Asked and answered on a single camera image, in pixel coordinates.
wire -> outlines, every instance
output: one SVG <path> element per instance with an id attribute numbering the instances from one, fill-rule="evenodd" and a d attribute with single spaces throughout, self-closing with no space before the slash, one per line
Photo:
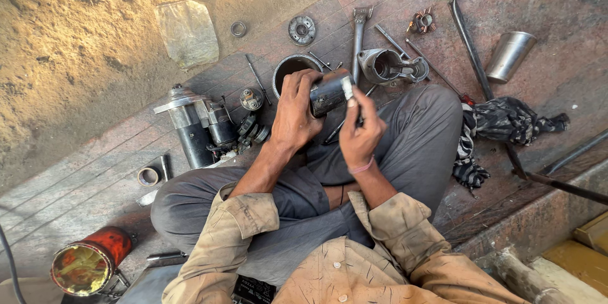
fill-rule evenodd
<path id="1" fill-rule="evenodd" d="M 4 247 L 4 251 L 6 252 L 6 257 L 9 259 L 10 277 L 13 279 L 13 288 L 15 289 L 15 297 L 17 297 L 19 304 L 27 304 L 26 300 L 23 299 L 23 295 L 21 294 L 21 289 L 19 289 L 19 280 L 17 278 L 17 269 L 15 268 L 15 259 L 13 259 L 13 254 L 10 251 L 9 242 L 8 242 L 8 240 L 6 240 L 6 236 L 4 235 L 4 230 L 2 230 L 1 225 L 0 225 L 0 239 L 2 240 L 2 246 Z"/>

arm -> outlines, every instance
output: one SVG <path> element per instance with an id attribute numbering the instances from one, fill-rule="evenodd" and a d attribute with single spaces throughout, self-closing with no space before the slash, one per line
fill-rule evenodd
<path id="1" fill-rule="evenodd" d="M 272 137 L 234 185 L 218 191 L 205 227 L 178 277 L 165 288 L 163 304 L 229 304 L 236 271 L 255 234 L 278 229 L 272 189 L 293 154 L 323 128 L 310 112 L 310 88 L 321 73 L 285 76 Z"/>
<path id="2" fill-rule="evenodd" d="M 340 148 L 350 171 L 370 162 L 386 129 L 373 101 L 355 87 L 353 94 L 340 131 Z M 359 106 L 364 122 L 358 128 Z M 370 207 L 371 236 L 382 241 L 414 285 L 457 303 L 523 303 L 466 256 L 452 253 L 450 244 L 427 220 L 430 209 L 398 193 L 375 160 L 364 171 L 353 171 Z"/>

sandy soil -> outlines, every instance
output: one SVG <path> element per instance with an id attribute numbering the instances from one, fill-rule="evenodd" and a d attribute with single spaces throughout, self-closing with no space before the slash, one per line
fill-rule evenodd
<path id="1" fill-rule="evenodd" d="M 167 57 L 153 9 L 172 1 L 0 0 L 0 193 L 202 70 Z M 316 0 L 204 1 L 222 58 Z"/>

gray trousers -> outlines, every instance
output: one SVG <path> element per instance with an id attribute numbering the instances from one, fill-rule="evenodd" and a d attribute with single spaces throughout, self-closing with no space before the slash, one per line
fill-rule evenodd
<path id="1" fill-rule="evenodd" d="M 456 94 L 439 85 L 411 90 L 384 106 L 388 124 L 375 150 L 383 175 L 435 211 L 447 187 L 460 136 L 462 109 Z M 374 242 L 350 202 L 330 210 L 323 185 L 352 182 L 338 142 L 307 152 L 306 167 L 285 169 L 272 191 L 280 228 L 256 235 L 238 273 L 281 286 L 297 265 L 325 241 L 346 235 L 368 247 Z M 151 219 L 173 246 L 190 253 L 217 191 L 238 181 L 247 168 L 195 169 L 171 179 L 156 195 Z"/>

hand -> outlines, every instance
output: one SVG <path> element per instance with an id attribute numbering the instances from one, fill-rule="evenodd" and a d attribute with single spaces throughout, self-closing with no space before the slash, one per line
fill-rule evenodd
<path id="1" fill-rule="evenodd" d="M 325 118 L 315 118 L 310 111 L 310 88 L 321 77 L 313 69 L 285 75 L 269 141 L 280 151 L 295 153 L 323 128 Z"/>
<path id="2" fill-rule="evenodd" d="M 354 97 L 346 104 L 346 118 L 340 129 L 340 149 L 346 166 L 356 169 L 366 166 L 387 129 L 386 123 L 376 114 L 374 101 L 353 85 Z M 357 127 L 359 105 L 363 126 Z"/>

